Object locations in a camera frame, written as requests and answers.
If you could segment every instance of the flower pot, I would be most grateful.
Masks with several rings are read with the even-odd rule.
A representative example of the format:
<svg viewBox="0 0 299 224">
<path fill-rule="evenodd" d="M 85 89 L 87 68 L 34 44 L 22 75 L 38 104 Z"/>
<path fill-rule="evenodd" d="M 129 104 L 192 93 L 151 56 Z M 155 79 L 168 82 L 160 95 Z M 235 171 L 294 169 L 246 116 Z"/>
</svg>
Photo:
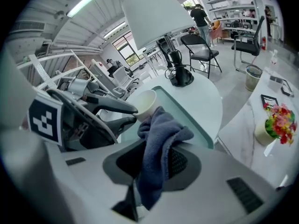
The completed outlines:
<svg viewBox="0 0 299 224">
<path fill-rule="evenodd" d="M 271 137 L 267 133 L 266 128 L 265 128 L 265 123 L 266 123 L 266 120 L 264 122 L 259 123 L 256 126 L 256 129 L 254 130 L 254 135 L 256 137 L 256 140 L 261 145 L 267 146 L 267 145 L 271 144 L 275 140 L 275 138 Z"/>
</svg>

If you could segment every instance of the paper cup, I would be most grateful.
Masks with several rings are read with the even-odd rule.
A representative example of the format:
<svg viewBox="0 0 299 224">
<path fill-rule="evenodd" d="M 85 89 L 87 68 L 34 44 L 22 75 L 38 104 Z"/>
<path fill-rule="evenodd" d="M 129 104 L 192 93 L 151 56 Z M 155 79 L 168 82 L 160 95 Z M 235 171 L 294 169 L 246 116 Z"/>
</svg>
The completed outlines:
<svg viewBox="0 0 299 224">
<path fill-rule="evenodd" d="M 140 93 L 131 103 L 138 110 L 138 113 L 133 115 L 140 122 L 143 122 L 147 117 L 152 115 L 160 106 L 160 103 L 157 99 L 157 93 L 153 90 L 148 90 Z"/>
</svg>

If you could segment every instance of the grey towel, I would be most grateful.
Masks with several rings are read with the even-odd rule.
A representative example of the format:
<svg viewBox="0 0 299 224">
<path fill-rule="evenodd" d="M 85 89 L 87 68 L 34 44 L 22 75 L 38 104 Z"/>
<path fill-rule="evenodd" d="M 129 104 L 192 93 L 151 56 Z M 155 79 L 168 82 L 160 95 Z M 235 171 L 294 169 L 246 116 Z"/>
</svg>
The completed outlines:
<svg viewBox="0 0 299 224">
<path fill-rule="evenodd" d="M 142 204 L 151 209 L 159 199 L 163 184 L 169 178 L 168 152 L 176 141 L 193 138 L 188 127 L 158 107 L 139 127 L 138 136 L 146 141 L 142 169 L 136 180 Z"/>
</svg>

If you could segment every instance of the trash can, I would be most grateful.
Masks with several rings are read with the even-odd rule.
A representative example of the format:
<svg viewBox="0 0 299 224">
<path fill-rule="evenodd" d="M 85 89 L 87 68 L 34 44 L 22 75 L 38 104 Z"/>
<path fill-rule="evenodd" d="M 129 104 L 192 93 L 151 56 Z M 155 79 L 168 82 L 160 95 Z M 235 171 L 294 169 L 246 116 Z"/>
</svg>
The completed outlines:
<svg viewBox="0 0 299 224">
<path fill-rule="evenodd" d="M 253 91 L 261 78 L 263 71 L 255 65 L 246 67 L 246 82 L 245 87 L 249 91 Z"/>
</svg>

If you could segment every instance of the fire extinguisher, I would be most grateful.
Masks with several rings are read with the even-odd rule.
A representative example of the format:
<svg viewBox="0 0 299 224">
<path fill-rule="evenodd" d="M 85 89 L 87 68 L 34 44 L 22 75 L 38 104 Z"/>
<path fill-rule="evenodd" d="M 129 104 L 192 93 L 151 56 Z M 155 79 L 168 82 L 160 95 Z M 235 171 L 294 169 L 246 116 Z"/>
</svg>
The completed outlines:
<svg viewBox="0 0 299 224">
<path fill-rule="evenodd" d="M 266 37 L 265 36 L 262 37 L 262 49 L 266 50 Z"/>
</svg>

